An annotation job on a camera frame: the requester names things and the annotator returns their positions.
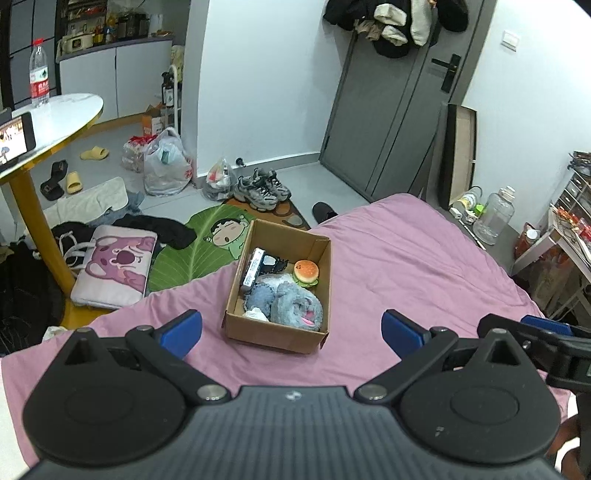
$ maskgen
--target gray sneaker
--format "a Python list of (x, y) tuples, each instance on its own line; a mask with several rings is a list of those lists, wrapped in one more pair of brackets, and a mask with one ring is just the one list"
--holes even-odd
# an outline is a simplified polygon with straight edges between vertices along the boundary
[(256, 180), (259, 177), (265, 178), (267, 188), (273, 195), (277, 197), (277, 200), (279, 202), (284, 202), (289, 197), (291, 197), (291, 192), (289, 188), (287, 188), (277, 179), (277, 172), (275, 170), (269, 170), (269, 173), (265, 173), (260, 168), (255, 168), (255, 172), (252, 175), (252, 178)]
[(234, 187), (234, 197), (240, 202), (248, 202), (260, 212), (269, 212), (277, 206), (277, 196), (269, 190), (266, 178), (262, 175), (238, 177)]

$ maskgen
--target yellow table leg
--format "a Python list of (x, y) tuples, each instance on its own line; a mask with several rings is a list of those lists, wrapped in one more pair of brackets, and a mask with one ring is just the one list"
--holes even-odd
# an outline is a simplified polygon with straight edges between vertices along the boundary
[(88, 325), (98, 316), (109, 313), (109, 310), (104, 309), (77, 307), (70, 301), (70, 293), (75, 282), (74, 275), (61, 256), (56, 240), (47, 225), (29, 172), (22, 172), (10, 180), (10, 188), (41, 258), (66, 295), (64, 318), (61, 324), (68, 329), (74, 329)]
[(39, 204), (39, 198), (35, 192), (35, 185), (29, 172), (25, 171), (17, 175), (10, 181), (10, 188), (14, 199), (17, 201), (18, 210), (21, 212), (22, 219), (31, 233), (31, 237), (41, 254), (41, 258), (47, 265), (47, 268), (56, 279), (62, 292), (66, 297), (74, 288), (74, 275), (66, 265), (61, 256), (60, 249), (57, 247), (56, 240), (47, 225), (45, 215)]

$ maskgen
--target door lock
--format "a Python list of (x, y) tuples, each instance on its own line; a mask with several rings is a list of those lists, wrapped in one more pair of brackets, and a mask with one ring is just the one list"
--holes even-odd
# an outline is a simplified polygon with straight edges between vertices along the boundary
[(452, 59), (449, 61), (449, 63), (439, 59), (431, 59), (431, 63), (447, 68), (445, 79), (441, 85), (442, 92), (449, 93), (452, 91), (453, 79), (456, 77), (456, 73), (460, 67), (461, 59), (462, 57), (456, 55), (455, 53), (452, 54)]

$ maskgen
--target cardboard box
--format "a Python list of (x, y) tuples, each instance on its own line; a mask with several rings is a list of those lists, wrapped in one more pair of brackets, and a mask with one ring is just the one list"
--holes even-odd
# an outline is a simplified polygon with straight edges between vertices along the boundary
[[(287, 272), (293, 272), (298, 260), (312, 260), (318, 265), (318, 285), (310, 291), (320, 300), (323, 309), (322, 326), (319, 332), (260, 322), (243, 317), (244, 299), (240, 293), (240, 282), (248, 258), (255, 247), (262, 248), (270, 255), (289, 260)], [(265, 220), (253, 220), (246, 237), (238, 269), (234, 276), (230, 297), (222, 328), (228, 338), (258, 345), (280, 348), (297, 353), (314, 353), (322, 348), (329, 334), (330, 318), (330, 239), (313, 235), (289, 226)]]
[(164, 130), (164, 120), (160, 116), (160, 106), (150, 105), (142, 115), (142, 129), (144, 130), (145, 137), (158, 135)]

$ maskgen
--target pink bedsheet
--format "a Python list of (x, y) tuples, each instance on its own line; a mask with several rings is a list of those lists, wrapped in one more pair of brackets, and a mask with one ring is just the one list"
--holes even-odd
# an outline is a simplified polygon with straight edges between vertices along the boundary
[[(314, 232), (333, 242), (330, 334), (314, 355), (226, 340), (220, 326), (235, 263), (187, 285), (152, 293), (91, 326), (100, 336), (120, 336), (135, 325), (158, 327), (187, 309), (197, 309), (203, 316), (203, 335), (186, 361), (235, 394), (241, 385), (257, 384), (346, 385), (353, 391), (399, 360), (381, 338), (381, 317), (391, 307), (425, 328), (446, 326), (467, 337), (476, 336), (476, 325), (487, 313), (515, 320), (540, 315), (487, 253), (410, 195), (357, 208)], [(37, 458), (22, 429), (22, 408), (66, 339), (62, 335), (2, 360), (9, 409), (30, 466)], [(566, 415), (569, 394), (554, 394)]]

